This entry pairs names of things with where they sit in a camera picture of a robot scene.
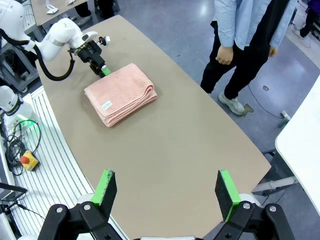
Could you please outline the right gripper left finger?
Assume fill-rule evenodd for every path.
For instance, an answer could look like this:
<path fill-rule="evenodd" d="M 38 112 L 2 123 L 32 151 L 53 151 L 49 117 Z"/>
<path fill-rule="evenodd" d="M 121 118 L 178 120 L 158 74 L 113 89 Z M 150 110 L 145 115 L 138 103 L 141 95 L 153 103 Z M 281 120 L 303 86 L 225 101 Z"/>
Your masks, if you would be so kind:
<path fill-rule="evenodd" d="M 87 233 L 95 240 L 123 240 L 108 223 L 116 194 L 115 172 L 105 169 L 90 200 L 49 208 L 37 240 L 77 240 Z"/>

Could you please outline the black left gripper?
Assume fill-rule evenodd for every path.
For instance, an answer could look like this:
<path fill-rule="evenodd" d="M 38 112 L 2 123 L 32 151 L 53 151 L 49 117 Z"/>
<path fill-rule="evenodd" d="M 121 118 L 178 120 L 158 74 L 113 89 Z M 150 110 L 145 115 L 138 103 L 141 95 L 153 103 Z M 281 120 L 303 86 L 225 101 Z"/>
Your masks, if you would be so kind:
<path fill-rule="evenodd" d="M 108 76 L 111 71 L 101 57 L 102 49 L 95 41 L 89 41 L 78 53 L 78 57 L 84 63 L 90 63 L 91 70 L 100 77 Z"/>

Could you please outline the pink herringbone towel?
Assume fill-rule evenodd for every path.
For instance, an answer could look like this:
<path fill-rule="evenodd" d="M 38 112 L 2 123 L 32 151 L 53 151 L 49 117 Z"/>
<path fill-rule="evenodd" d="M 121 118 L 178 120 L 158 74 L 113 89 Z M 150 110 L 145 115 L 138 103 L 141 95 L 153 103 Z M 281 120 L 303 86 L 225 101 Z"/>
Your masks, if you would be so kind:
<path fill-rule="evenodd" d="M 152 81 L 134 63 L 97 80 L 86 87 L 84 93 L 107 127 L 158 96 Z"/>

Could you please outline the person's left forearm blue sleeve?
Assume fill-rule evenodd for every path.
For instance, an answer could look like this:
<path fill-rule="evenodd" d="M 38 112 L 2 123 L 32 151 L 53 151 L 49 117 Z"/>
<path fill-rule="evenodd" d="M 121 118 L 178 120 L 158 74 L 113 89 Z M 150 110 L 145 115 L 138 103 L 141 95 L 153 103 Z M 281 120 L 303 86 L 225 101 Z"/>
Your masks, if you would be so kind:
<path fill-rule="evenodd" d="M 293 16 L 294 10 L 296 8 L 297 0 L 288 0 L 287 6 L 282 14 L 279 24 L 271 38 L 270 46 L 273 48 L 278 48 L 285 36 L 285 33 L 290 24 L 291 18 Z"/>

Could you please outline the person's right forearm blue sleeve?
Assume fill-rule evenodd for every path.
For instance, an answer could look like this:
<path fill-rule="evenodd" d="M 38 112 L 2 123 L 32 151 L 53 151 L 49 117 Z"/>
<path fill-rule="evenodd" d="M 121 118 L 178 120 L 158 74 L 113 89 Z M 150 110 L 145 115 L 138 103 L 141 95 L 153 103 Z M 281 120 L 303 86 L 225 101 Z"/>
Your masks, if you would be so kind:
<path fill-rule="evenodd" d="M 243 50 L 246 45 L 252 0 L 214 0 L 218 37 L 223 47 L 237 45 Z"/>

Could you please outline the person's right hand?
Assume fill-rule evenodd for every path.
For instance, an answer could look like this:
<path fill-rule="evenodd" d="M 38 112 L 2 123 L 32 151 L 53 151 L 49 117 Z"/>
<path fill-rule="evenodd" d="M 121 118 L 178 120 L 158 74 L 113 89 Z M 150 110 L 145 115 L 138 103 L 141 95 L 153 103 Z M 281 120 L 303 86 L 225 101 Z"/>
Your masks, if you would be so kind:
<path fill-rule="evenodd" d="M 218 48 L 215 60 L 222 65 L 230 65 L 234 58 L 234 47 L 226 47 L 221 45 Z"/>

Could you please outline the white ribbed mounting platform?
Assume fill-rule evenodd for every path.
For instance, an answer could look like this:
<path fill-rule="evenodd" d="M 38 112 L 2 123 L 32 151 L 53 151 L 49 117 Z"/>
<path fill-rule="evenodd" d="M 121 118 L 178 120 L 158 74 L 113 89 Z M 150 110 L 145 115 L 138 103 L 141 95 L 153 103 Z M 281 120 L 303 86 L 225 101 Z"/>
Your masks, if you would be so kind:
<path fill-rule="evenodd" d="M 69 209 L 76 204 L 91 200 L 94 188 L 78 166 L 55 118 L 43 87 L 26 95 L 31 104 L 36 124 L 22 135 L 26 148 L 36 148 L 39 166 L 34 171 L 14 169 L 14 181 L 27 193 L 19 200 L 25 206 L 12 208 L 12 216 L 23 236 L 38 236 L 44 217 L 54 204 Z"/>

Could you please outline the yellow emergency stop button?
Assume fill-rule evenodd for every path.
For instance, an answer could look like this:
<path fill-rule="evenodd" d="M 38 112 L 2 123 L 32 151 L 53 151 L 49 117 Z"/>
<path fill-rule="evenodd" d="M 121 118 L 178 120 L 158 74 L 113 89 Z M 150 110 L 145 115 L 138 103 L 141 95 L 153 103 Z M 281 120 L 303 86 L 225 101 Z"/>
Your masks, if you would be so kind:
<path fill-rule="evenodd" d="M 39 163 L 30 150 L 26 150 L 19 160 L 24 169 L 29 172 L 33 171 Z"/>

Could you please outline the brown side table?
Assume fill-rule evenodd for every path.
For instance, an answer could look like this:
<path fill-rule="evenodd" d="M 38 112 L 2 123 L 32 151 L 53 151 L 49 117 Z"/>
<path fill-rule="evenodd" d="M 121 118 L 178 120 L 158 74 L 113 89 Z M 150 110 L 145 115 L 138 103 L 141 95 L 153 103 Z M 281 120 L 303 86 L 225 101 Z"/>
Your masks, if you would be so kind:
<path fill-rule="evenodd" d="M 66 11 L 86 3 L 88 0 L 30 0 L 35 22 L 41 26 L 53 18 L 65 13 Z M 47 6 L 58 9 L 57 12 L 49 14 Z"/>

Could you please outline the grey metal equipment rack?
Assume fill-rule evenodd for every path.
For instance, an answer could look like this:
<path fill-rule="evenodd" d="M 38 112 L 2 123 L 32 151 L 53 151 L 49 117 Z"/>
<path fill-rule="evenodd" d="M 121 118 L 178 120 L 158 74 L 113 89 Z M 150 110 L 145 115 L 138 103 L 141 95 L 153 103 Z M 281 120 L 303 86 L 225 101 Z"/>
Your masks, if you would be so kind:
<path fill-rule="evenodd" d="M 34 57 L 0 36 L 0 80 L 25 94 L 38 77 Z"/>

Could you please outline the white table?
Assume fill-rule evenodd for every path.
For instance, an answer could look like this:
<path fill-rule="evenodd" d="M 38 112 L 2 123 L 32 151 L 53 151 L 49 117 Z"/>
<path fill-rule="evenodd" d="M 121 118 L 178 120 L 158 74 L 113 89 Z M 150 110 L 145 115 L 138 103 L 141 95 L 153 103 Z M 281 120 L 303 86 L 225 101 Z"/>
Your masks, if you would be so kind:
<path fill-rule="evenodd" d="M 258 184 L 253 191 L 300 183 L 320 216 L 320 75 L 276 137 L 275 150 L 293 176 Z"/>

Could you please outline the white sneaker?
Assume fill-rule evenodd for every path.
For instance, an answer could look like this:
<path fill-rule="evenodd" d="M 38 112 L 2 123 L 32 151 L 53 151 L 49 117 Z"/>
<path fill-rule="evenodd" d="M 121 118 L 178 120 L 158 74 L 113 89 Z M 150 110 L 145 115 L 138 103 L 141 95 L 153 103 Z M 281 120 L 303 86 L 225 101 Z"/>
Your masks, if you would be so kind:
<path fill-rule="evenodd" d="M 244 106 L 237 100 L 237 98 L 228 99 L 224 93 L 220 93 L 218 99 L 224 105 L 227 105 L 229 109 L 236 115 L 242 116 L 245 112 Z"/>

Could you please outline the black flat device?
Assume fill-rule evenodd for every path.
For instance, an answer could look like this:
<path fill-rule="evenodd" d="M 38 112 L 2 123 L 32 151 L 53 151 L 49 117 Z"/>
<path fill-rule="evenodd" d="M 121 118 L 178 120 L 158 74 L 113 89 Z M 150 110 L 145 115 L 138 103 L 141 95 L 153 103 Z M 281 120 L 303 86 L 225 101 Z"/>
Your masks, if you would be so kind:
<path fill-rule="evenodd" d="M 24 187 L 0 182 L 0 201 L 14 202 L 27 192 L 28 190 Z"/>

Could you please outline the person in light blue shirt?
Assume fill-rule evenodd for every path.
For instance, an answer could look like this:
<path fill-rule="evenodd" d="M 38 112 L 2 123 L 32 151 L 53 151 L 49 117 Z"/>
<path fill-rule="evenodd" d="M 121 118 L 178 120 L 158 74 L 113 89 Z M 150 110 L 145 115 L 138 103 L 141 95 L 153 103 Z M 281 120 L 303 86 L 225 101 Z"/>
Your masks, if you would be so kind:
<path fill-rule="evenodd" d="M 249 16 L 249 26 L 244 49 L 233 45 L 233 60 L 230 65 L 223 65 L 216 60 L 221 46 L 218 36 L 218 23 L 215 16 L 211 26 L 214 29 L 214 42 L 209 62 L 206 65 L 201 88 L 209 95 L 221 77 L 234 69 L 234 73 L 226 85 L 223 93 L 228 99 L 235 99 L 239 92 L 246 87 L 267 62 L 270 41 L 278 27 L 289 0 L 252 0 L 252 10 Z"/>

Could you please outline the person in blue jacket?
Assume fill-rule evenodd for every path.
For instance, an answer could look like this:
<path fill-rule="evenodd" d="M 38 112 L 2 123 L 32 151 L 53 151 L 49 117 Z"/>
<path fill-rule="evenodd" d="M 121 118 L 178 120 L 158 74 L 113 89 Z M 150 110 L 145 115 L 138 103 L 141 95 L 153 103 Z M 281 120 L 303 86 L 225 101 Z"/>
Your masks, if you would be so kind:
<path fill-rule="evenodd" d="M 307 4 L 307 16 L 305 25 L 300 29 L 299 34 L 302 38 L 305 38 L 312 30 L 313 23 L 320 15 L 320 0 L 310 0 Z"/>

